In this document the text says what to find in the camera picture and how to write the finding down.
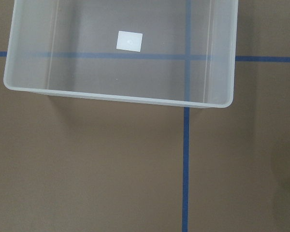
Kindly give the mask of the translucent plastic storage box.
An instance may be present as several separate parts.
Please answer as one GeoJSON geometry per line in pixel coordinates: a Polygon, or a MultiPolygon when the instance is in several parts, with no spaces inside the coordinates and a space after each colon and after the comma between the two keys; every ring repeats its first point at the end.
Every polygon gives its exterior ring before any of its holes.
{"type": "Polygon", "coordinates": [[[233,101],[236,0],[17,0],[11,90],[190,108],[233,101]],[[141,52],[116,49],[142,33],[141,52]]]}

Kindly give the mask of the white label sticker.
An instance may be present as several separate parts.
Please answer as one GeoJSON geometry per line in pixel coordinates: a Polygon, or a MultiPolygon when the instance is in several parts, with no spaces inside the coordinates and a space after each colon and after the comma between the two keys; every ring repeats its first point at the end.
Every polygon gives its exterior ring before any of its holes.
{"type": "Polygon", "coordinates": [[[141,52],[142,33],[119,31],[116,49],[132,52],[141,52]]]}

